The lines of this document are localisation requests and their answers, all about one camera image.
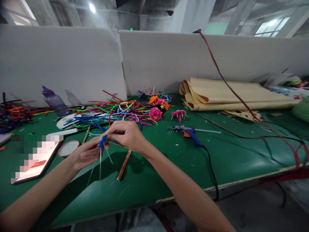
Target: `pink pipe cleaner spider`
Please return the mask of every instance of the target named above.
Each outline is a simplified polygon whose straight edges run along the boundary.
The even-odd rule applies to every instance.
[[[183,116],[183,115],[184,115],[184,119],[185,119],[186,116],[187,116],[187,112],[185,110],[176,110],[176,111],[172,112],[172,118],[178,117],[179,122],[181,122],[181,116]]]

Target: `hand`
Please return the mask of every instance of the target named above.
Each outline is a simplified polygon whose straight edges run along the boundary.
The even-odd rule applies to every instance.
[[[141,155],[145,155],[150,144],[133,121],[115,121],[111,127],[102,134],[102,136],[105,135],[108,135],[108,140],[116,140],[131,151],[136,151]]]
[[[100,141],[101,136],[89,140],[88,142],[76,148],[66,159],[71,160],[73,168],[75,170],[77,171],[82,170],[83,168],[91,165],[92,163],[100,159],[99,154]]]

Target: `green bag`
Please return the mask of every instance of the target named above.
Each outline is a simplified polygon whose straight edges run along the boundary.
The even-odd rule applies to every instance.
[[[303,96],[302,100],[292,109],[292,113],[295,117],[309,123],[309,96]]]

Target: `rolled kraft paper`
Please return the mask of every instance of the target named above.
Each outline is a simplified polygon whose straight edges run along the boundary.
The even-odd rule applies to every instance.
[[[271,92],[258,83],[228,82],[228,84],[245,102],[290,101],[289,97]],[[180,93],[185,95],[191,93],[186,99],[193,104],[240,102],[224,81],[191,77],[190,80],[183,81],[180,90]]]
[[[222,104],[193,104],[185,101],[183,102],[193,111],[211,111],[211,110],[247,110],[242,103],[222,103]],[[297,104],[297,101],[267,101],[267,102],[246,102],[246,104],[253,110],[259,109],[287,109],[292,108]]]

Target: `left hand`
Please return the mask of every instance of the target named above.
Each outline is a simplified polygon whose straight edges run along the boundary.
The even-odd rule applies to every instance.
[[[75,149],[67,159],[70,159],[73,167],[76,171],[80,171],[83,168],[91,165],[98,159],[100,159],[99,154],[99,143],[101,141],[101,136],[95,137],[88,142],[82,144],[77,149]]]

